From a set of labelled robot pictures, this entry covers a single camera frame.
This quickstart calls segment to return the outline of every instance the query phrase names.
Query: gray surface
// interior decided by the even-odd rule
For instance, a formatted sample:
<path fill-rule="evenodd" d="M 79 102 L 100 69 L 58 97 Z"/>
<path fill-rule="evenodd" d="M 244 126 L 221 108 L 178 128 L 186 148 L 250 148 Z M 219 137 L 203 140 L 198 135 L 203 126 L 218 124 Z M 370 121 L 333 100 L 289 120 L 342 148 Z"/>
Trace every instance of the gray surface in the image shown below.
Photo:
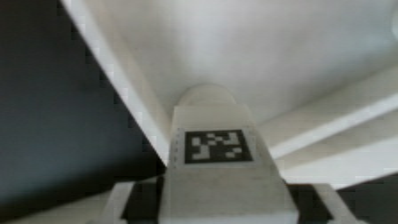
<path fill-rule="evenodd" d="M 0 1 L 0 124 L 0 222 L 162 170 L 54 0 Z"/>

